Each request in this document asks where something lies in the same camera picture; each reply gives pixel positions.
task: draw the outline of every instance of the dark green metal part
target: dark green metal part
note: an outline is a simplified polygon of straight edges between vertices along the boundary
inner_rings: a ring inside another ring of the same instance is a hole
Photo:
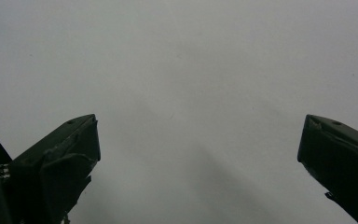
[[[327,198],[358,221],[358,131],[307,115],[297,159],[330,191]]]
[[[0,213],[10,214],[10,222],[1,223],[59,224],[101,159],[97,120],[71,119],[13,161],[5,153],[0,146],[0,163],[7,161],[10,172],[0,179]]]

